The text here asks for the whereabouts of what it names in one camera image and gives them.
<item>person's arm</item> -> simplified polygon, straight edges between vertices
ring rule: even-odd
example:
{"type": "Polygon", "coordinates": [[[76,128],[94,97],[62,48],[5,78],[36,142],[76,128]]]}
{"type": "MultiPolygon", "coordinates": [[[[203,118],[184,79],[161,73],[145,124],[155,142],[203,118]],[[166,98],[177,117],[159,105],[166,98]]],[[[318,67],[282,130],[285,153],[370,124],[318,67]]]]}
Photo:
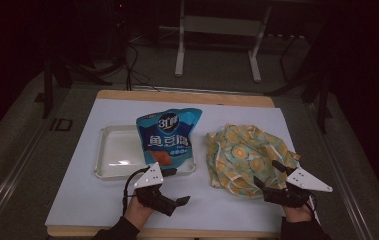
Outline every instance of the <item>person's arm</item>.
{"type": "Polygon", "coordinates": [[[139,203],[136,196],[132,197],[124,216],[112,228],[101,229],[92,240],[129,240],[136,239],[137,234],[154,212],[151,208],[139,203]]]}
{"type": "Polygon", "coordinates": [[[330,240],[307,206],[291,208],[282,206],[281,240],[330,240]]]}

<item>blue snack bag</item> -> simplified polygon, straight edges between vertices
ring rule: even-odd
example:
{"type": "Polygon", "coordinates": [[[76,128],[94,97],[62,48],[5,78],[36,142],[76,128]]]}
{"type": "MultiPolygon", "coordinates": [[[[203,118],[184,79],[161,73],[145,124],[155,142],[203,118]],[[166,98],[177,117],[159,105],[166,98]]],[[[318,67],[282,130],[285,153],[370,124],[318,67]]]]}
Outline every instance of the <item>blue snack bag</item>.
{"type": "Polygon", "coordinates": [[[169,109],[136,119],[146,164],[177,168],[192,158],[190,134],[201,117],[197,108],[169,109]]]}

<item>white bracket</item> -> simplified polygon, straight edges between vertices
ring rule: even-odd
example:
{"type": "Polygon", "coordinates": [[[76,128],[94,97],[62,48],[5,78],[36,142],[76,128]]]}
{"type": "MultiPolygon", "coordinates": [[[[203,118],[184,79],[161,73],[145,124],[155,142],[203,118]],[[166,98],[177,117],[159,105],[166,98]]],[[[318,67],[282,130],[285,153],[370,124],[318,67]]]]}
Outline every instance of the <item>white bracket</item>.
{"type": "Polygon", "coordinates": [[[143,188],[153,185],[162,184],[164,178],[161,173],[160,165],[155,163],[151,168],[146,171],[142,177],[134,184],[134,188],[143,188]]]}
{"type": "Polygon", "coordinates": [[[314,177],[311,173],[302,168],[297,168],[291,175],[288,176],[286,181],[302,189],[323,192],[333,191],[332,187],[325,184],[320,179],[314,177]]]}

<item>patterned fabric bag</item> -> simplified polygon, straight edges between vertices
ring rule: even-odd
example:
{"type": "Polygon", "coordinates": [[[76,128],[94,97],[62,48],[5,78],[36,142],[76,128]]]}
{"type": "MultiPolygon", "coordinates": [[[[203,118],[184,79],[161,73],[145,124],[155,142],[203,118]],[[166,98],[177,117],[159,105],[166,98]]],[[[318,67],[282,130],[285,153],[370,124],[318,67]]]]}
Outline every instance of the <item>patterned fabric bag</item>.
{"type": "Polygon", "coordinates": [[[274,168],[272,161],[296,168],[300,157],[290,152],[282,139],[255,126],[227,124],[206,138],[211,185],[237,196],[263,197],[253,182],[254,176],[267,187],[285,188],[287,174],[274,168]]]}

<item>plastic food package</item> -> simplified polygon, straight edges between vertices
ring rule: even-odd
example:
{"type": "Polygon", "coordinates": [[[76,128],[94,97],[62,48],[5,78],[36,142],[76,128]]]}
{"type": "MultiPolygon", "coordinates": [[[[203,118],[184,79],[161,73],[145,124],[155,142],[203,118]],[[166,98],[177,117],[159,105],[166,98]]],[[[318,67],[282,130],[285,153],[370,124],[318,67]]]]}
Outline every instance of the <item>plastic food package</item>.
{"type": "Polygon", "coordinates": [[[146,164],[178,168],[193,157],[190,134],[201,117],[196,108],[169,109],[137,118],[146,164]]]}
{"type": "Polygon", "coordinates": [[[254,176],[267,187],[283,189],[287,174],[274,168],[272,161],[295,168],[300,157],[290,152],[282,139],[251,125],[227,124],[223,130],[207,134],[207,145],[211,185],[252,198],[263,196],[254,176]]]}

